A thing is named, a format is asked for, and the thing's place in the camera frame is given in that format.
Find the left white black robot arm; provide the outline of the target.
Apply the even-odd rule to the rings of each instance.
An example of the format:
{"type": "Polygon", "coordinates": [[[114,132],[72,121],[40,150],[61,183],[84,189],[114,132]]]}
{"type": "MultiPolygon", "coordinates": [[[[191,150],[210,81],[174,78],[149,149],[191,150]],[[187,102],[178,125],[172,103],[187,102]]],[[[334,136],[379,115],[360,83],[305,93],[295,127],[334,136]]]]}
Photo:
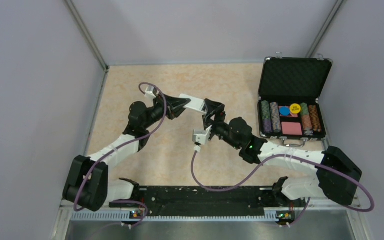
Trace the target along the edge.
{"type": "Polygon", "coordinates": [[[141,151],[151,136],[148,130],[164,119],[174,120],[184,111],[189,98],[171,97],[159,93],[148,107],[136,101],[129,107],[128,124],[122,135],[102,150],[90,155],[78,155],[72,161],[62,192],[63,200],[75,204],[74,209],[98,211],[105,203],[122,200],[134,207],[140,202],[138,184],[120,179],[110,184],[109,171],[126,158],[141,151]]]}

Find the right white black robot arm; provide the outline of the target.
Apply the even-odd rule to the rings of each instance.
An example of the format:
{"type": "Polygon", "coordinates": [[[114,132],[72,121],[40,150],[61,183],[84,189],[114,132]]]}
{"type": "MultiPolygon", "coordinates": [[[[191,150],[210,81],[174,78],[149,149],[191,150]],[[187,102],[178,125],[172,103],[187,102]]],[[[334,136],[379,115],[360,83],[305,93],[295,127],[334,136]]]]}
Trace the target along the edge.
{"type": "Polygon", "coordinates": [[[204,127],[210,129],[209,138],[218,137],[236,150],[249,164],[278,166],[304,173],[302,178],[283,177],[275,184],[273,200],[287,206],[292,200],[326,197],[342,205],[351,206],[362,177],[359,167],[338,147],[324,151],[301,150],[274,144],[253,135],[252,127],[242,117],[226,123],[224,104],[209,99],[203,101],[204,127]]]}

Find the white remote control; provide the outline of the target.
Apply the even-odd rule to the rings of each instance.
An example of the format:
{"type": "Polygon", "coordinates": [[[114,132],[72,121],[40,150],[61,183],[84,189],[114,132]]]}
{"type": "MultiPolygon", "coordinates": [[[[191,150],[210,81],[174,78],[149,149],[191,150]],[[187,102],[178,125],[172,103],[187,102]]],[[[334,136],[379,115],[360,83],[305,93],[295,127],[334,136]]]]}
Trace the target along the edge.
{"type": "Polygon", "coordinates": [[[179,98],[190,100],[183,108],[193,110],[201,114],[205,114],[207,112],[204,99],[193,97],[183,93],[179,95],[179,98]]]}

